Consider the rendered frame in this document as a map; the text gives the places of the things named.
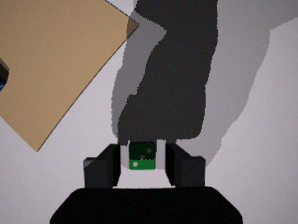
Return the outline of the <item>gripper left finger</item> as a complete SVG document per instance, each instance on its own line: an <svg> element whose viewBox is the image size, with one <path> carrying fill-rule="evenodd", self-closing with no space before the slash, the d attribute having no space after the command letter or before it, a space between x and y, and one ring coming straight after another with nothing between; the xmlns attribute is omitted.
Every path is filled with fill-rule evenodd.
<svg viewBox="0 0 298 224"><path fill-rule="evenodd" d="M83 167L85 188L117 187L121 175L120 144L109 144L97 157L87 157Z"/></svg>

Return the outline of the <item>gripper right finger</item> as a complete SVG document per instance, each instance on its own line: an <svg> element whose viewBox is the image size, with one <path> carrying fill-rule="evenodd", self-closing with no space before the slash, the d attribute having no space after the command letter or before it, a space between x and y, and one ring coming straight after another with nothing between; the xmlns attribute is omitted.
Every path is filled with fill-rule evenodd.
<svg viewBox="0 0 298 224"><path fill-rule="evenodd" d="M205 186L205 162L202 156L191 156L176 143L165 144L165 173L171 186Z"/></svg>

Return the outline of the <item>green die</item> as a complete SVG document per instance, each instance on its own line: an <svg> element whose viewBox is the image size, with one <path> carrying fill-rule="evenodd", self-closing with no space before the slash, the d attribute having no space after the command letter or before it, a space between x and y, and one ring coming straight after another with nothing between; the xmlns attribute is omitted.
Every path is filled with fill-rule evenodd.
<svg viewBox="0 0 298 224"><path fill-rule="evenodd" d="M154 170L156 168L156 148L153 141L130 142L129 169Z"/></svg>

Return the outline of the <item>blue die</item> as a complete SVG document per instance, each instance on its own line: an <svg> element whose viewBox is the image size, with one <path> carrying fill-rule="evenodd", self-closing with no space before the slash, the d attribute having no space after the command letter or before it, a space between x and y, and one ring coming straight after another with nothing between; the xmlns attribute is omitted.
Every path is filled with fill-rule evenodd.
<svg viewBox="0 0 298 224"><path fill-rule="evenodd" d="M0 91L2 90L2 88L5 86L6 81L3 79L3 77L0 75Z"/></svg>

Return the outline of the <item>tan flat mat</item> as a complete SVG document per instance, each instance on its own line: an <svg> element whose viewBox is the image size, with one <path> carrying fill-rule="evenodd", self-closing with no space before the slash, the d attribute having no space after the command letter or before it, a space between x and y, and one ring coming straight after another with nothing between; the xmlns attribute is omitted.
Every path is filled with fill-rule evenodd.
<svg viewBox="0 0 298 224"><path fill-rule="evenodd" d="M38 152L138 27L105 0L0 0L0 116Z"/></svg>

